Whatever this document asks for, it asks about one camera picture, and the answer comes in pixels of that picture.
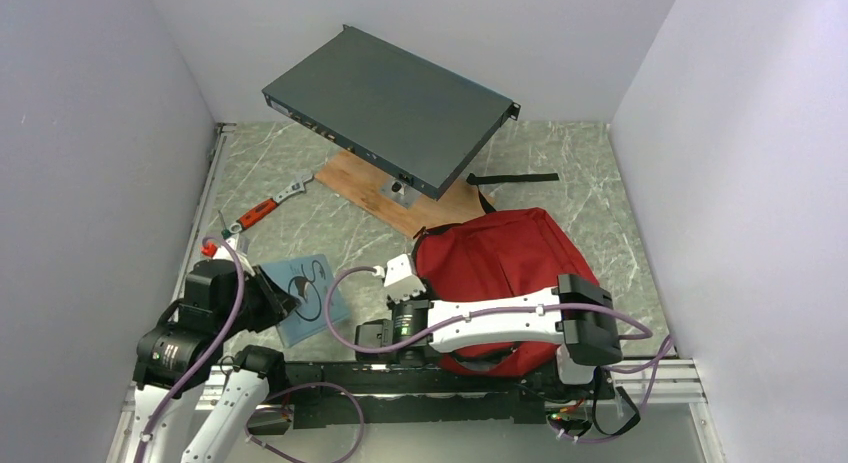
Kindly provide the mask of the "light blue notebook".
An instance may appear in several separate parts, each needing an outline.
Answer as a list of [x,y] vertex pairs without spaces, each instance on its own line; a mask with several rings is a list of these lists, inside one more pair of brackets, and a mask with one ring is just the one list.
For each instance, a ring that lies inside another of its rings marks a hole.
[[324,254],[263,263],[260,269],[277,289],[298,302],[292,314],[277,325],[285,348],[326,329],[324,300],[334,276]]

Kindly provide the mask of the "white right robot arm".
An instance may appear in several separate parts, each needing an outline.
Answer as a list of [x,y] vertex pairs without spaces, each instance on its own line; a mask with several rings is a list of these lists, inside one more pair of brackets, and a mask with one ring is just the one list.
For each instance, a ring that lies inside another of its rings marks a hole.
[[610,294],[576,274],[525,295],[477,302],[411,299],[390,309],[389,318],[358,325],[357,360],[420,367],[471,347],[507,344],[519,350],[540,343],[552,346],[557,359],[553,389],[574,398],[595,368],[623,358]]

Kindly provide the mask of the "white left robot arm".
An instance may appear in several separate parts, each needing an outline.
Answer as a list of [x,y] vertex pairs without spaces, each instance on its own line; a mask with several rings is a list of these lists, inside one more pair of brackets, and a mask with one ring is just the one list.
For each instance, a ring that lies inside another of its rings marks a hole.
[[194,266],[184,293],[139,341],[132,380],[135,421],[129,462],[222,462],[261,403],[289,385],[281,352],[248,345],[233,359],[219,402],[195,435],[197,404],[223,344],[274,327],[299,306],[260,267],[212,259]]

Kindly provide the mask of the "red backpack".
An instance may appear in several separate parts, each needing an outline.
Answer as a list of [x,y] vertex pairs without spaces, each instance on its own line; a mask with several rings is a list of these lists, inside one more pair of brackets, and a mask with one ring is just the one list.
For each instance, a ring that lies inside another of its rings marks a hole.
[[[473,302],[533,293],[577,274],[597,284],[583,254],[541,208],[497,210],[478,198],[484,214],[464,223],[423,227],[412,250],[417,274],[438,298]],[[554,359],[558,346],[496,343],[445,355],[439,366],[459,375],[518,377]]]

